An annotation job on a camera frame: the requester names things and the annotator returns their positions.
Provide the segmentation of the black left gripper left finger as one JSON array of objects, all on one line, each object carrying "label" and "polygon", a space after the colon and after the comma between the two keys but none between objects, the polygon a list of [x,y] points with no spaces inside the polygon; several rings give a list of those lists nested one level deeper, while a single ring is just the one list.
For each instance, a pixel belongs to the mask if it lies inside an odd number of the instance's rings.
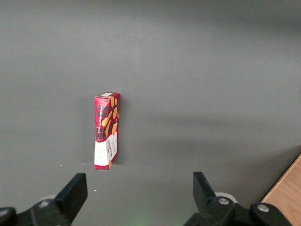
[{"label": "black left gripper left finger", "polygon": [[77,173],[53,199],[44,199],[30,209],[34,226],[70,226],[87,199],[87,177]]}]

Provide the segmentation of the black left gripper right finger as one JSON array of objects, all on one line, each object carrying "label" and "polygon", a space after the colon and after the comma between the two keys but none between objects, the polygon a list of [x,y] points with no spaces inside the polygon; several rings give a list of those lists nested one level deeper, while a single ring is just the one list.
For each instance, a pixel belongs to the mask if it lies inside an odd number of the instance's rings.
[{"label": "black left gripper right finger", "polygon": [[198,212],[187,226],[252,226],[249,210],[226,196],[217,196],[202,172],[193,173],[193,198]]}]

